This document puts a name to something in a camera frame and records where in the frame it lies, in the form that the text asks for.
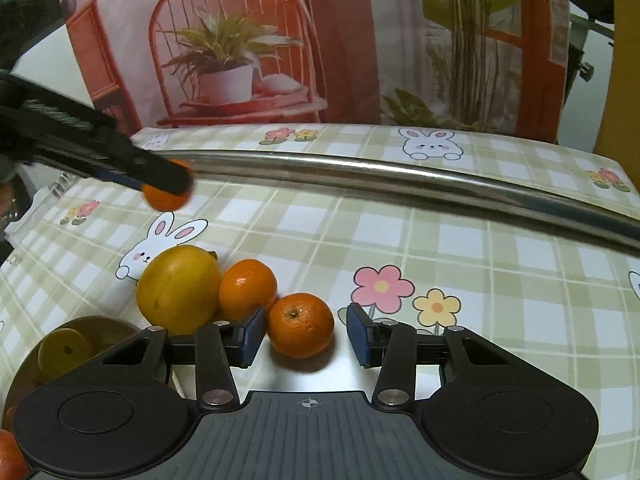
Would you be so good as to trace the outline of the white round plate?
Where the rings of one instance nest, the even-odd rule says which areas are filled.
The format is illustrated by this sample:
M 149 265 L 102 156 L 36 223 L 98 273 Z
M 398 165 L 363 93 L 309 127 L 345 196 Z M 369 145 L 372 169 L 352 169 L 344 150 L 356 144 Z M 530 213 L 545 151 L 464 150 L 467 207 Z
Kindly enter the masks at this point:
M 70 372 L 137 331 L 137 327 L 130 323 L 97 315 L 75 318 L 52 330 L 29 352 L 11 385 L 4 389 L 6 400 L 1 427 L 12 431 L 18 404 L 35 389 Z

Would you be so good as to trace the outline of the large yellow grapefruit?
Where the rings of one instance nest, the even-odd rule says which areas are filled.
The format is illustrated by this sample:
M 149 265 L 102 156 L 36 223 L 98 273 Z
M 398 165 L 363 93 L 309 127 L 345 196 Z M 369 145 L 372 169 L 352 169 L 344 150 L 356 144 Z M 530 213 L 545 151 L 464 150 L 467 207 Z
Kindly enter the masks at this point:
M 212 252 L 177 246 L 155 257 L 139 278 L 136 303 L 151 324 L 172 336 L 193 335 L 219 307 L 221 270 Z

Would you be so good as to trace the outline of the brown wooden board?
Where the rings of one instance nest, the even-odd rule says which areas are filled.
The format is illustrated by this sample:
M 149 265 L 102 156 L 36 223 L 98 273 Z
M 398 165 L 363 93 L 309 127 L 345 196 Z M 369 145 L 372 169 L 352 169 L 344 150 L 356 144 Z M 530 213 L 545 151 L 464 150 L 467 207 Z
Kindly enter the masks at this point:
M 614 18 L 612 72 L 594 151 L 639 185 L 639 0 L 614 0 Z

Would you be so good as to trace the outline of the red apple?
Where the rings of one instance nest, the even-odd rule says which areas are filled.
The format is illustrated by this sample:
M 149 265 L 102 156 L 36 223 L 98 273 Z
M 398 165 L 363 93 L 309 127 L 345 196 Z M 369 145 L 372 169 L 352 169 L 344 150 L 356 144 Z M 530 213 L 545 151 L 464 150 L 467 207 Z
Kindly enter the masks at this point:
M 22 480 L 29 469 L 17 443 L 8 430 L 0 430 L 0 479 Z

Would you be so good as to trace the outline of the orange tangerine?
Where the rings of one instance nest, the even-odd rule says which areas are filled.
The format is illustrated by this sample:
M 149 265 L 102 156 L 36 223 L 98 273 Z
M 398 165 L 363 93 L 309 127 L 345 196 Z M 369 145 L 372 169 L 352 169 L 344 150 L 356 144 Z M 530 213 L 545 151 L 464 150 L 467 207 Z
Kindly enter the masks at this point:
M 245 320 L 257 309 L 269 308 L 278 296 L 278 281 L 269 266 L 243 259 L 224 271 L 218 289 L 218 318 Z
M 160 212 L 174 212 L 182 208 L 190 200 L 194 188 L 193 172 L 189 164 L 179 159 L 173 159 L 172 162 L 183 166 L 189 173 L 189 185 L 182 193 L 171 194 L 147 184 L 142 185 L 141 188 L 144 200 L 150 207 Z
M 294 360 L 309 359 L 329 347 L 334 316 L 317 296 L 296 292 L 278 299 L 269 309 L 267 335 L 277 352 Z

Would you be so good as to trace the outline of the checked bunny tablecloth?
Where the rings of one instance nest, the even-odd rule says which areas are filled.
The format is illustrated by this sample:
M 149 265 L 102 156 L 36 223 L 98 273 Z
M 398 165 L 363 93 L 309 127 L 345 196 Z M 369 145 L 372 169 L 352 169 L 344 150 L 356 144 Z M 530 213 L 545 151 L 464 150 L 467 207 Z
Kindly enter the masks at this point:
M 639 193 L 614 160 L 570 148 L 446 132 L 462 151 L 415 160 L 399 128 L 222 126 L 144 128 L 134 142 L 151 150 L 273 150 L 446 168 L 516 182 L 628 214 Z M 639 479 L 639 256 L 590 240 L 571 240 L 497 220 L 450 214 L 438 205 L 360 196 L 339 188 L 215 178 L 198 182 L 190 202 L 160 222 L 163 237 L 194 220 L 208 222 L 190 244 L 218 254 L 225 268 L 254 258 L 276 274 L 281 296 L 309 292 L 337 316 L 356 299 L 376 320 L 442 335 L 452 322 L 500 344 L 584 394 L 600 434 L 585 475 Z M 139 193 L 80 180 L 53 198 L 1 267 L 1 409 L 17 404 L 18 370 L 43 336 L 88 315 L 148 325 L 134 301 L 128 268 L 134 246 L 160 213 Z M 363 390 L 364 370 L 335 321 L 334 344 L 291 361 L 262 343 L 248 370 L 233 370 L 241 399 L 250 390 Z

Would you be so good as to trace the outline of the curved steel sword blade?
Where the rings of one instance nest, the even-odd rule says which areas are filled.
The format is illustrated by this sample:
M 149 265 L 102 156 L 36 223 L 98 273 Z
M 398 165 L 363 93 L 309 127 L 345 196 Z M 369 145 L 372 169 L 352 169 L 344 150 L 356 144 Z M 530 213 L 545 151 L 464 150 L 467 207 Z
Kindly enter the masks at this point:
M 288 152 L 232 150 L 160 151 L 187 162 L 193 181 L 206 177 L 248 177 L 346 188 L 426 204 L 441 203 L 519 226 L 612 246 L 639 250 L 639 221 L 581 200 L 529 186 L 446 169 L 377 162 L 373 159 Z

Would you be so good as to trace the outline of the yellow-green pear-like fruit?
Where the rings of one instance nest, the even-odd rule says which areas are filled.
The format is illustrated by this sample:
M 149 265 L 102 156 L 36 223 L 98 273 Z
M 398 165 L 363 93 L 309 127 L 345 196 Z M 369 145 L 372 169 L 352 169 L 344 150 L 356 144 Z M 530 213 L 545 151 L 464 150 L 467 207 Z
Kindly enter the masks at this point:
M 96 347 L 73 328 L 58 328 L 40 342 L 38 367 L 44 380 L 58 378 L 96 355 Z

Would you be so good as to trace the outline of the printed plant backdrop cloth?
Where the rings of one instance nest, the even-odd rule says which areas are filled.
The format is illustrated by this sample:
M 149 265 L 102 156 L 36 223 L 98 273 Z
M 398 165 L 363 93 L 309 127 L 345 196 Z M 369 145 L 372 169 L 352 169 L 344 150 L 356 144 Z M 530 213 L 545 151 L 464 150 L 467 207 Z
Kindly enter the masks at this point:
M 568 0 L 60 0 L 93 105 L 126 133 L 344 122 L 552 142 Z

